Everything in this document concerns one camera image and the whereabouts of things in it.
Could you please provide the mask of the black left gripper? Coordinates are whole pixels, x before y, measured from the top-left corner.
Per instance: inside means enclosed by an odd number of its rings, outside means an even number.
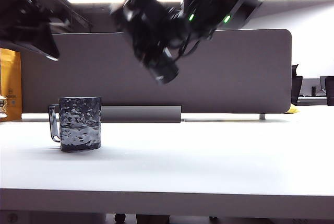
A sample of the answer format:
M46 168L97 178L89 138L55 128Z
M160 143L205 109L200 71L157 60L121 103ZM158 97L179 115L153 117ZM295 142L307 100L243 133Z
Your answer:
M58 61L50 26L54 12L36 0L1 0L1 40Z

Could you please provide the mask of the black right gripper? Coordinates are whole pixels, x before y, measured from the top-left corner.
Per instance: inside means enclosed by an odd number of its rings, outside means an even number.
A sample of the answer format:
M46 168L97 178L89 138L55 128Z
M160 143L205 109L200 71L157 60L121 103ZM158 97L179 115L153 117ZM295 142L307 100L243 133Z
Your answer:
M165 7L157 0L125 0L110 17L116 29L123 30L127 22L145 10L149 24L129 26L135 57L142 64L173 64L166 46L181 46L190 32L182 10Z

